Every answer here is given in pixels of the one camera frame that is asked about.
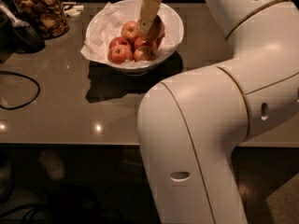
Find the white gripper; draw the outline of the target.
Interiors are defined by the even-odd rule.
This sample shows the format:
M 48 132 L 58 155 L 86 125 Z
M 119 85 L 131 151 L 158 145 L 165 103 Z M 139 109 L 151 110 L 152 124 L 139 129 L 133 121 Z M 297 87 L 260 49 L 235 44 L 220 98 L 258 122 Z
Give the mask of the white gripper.
M 162 0 L 142 0 L 139 19 L 137 21 L 138 31 L 144 35 L 150 31 L 152 24 L 154 23 L 155 17 L 160 9 Z

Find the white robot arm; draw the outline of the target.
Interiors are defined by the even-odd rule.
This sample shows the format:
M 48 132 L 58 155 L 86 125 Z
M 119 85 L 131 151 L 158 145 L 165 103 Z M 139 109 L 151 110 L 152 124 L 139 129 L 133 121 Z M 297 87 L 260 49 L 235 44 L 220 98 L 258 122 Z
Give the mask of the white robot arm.
M 138 110 L 162 224 L 247 224 L 236 146 L 299 112 L 299 11 L 291 0 L 206 0 L 232 59 L 170 77 Z

